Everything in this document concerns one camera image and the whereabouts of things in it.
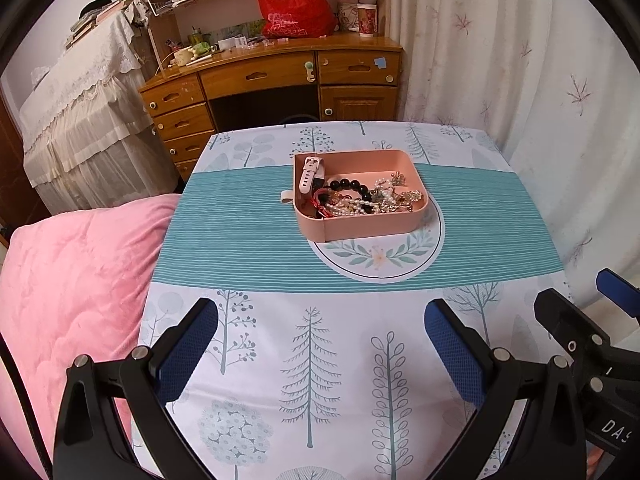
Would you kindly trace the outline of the flower hair pin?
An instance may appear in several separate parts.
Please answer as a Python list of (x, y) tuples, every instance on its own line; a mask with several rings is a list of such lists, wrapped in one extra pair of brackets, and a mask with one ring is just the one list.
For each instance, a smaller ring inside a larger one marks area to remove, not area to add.
[(406, 177), (403, 174), (401, 174), (399, 171), (397, 171), (392, 174), (392, 177), (390, 178), (390, 182), (392, 182), (393, 186), (405, 186)]

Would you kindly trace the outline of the pink plastic tray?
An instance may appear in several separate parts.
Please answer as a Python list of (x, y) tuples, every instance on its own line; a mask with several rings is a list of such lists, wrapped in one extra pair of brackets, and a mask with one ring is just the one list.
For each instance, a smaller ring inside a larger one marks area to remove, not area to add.
[[(316, 192), (303, 195), (299, 193), (298, 180), (308, 156), (323, 159), (326, 180)], [(390, 182), (397, 171), (406, 177), (405, 186), (393, 186)], [(377, 188), (394, 188), (397, 192), (417, 190), (423, 198), (411, 212), (384, 214), (372, 203), (372, 193)], [(430, 198), (407, 153), (342, 151), (295, 155), (291, 202), (303, 237), (327, 243), (412, 232), (420, 226)]]

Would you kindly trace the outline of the pink strap smart watch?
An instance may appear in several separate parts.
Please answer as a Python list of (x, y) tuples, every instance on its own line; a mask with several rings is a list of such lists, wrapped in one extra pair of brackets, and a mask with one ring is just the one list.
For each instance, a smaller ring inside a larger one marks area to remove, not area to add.
[(326, 180), (324, 161), (317, 156), (308, 156), (304, 161), (302, 174), (298, 180), (300, 194), (309, 195), (322, 188)]

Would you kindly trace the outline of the pink quilt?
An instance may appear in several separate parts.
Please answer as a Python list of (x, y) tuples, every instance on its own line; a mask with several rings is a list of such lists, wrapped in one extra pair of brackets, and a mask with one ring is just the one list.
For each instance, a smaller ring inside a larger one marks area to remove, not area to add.
[(119, 360), (142, 312), (176, 194), (57, 214), (16, 230), (1, 269), (1, 333), (48, 450), (80, 354)]

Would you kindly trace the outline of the tree print tablecloth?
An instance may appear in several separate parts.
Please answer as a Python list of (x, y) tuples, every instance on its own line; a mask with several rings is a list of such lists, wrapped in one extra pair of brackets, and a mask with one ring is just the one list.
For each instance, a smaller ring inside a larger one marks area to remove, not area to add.
[[(316, 244), (281, 194), (306, 152), (408, 154), (419, 229)], [(491, 138), (412, 122), (218, 133), (160, 251), (140, 340), (199, 299), (219, 325), (168, 412), (219, 479), (423, 479), (472, 415), (424, 330), (442, 298), (488, 344), (544, 362), (544, 289), (568, 289), (541, 216)]]

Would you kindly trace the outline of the white floral curtain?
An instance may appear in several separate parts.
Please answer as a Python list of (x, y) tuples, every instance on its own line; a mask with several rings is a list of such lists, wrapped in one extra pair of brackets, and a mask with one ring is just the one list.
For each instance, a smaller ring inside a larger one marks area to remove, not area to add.
[(639, 277), (639, 73), (588, 0), (382, 0), (400, 116), (485, 131), (546, 222), (578, 304)]

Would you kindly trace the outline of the cream lace cover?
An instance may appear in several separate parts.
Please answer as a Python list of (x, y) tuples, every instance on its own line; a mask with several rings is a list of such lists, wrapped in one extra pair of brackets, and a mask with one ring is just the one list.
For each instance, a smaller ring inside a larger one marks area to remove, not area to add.
[(20, 109), (23, 166), (51, 214), (175, 191), (179, 176), (140, 88), (155, 74), (140, 0), (70, 46)]

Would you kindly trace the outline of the wooden desk with drawers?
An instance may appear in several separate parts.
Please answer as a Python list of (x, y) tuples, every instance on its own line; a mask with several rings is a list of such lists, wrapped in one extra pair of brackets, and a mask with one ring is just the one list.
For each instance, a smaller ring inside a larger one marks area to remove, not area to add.
[(180, 177), (189, 179), (207, 140), (232, 130), (395, 119), (401, 58), (396, 42), (354, 32), (266, 41), (164, 70), (139, 93)]

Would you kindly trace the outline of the red paper cup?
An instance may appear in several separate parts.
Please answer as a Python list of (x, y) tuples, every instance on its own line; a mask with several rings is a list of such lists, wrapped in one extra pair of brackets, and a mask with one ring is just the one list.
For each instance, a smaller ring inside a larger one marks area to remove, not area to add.
[(359, 35), (371, 38), (378, 31), (378, 6), (375, 3), (358, 3)]

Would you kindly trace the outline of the red plastic bag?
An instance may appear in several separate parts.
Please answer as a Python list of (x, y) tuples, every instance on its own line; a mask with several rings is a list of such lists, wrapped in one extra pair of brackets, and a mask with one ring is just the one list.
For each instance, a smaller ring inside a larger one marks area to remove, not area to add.
[(320, 38), (334, 33), (337, 18), (328, 0), (257, 0), (265, 21), (262, 36)]

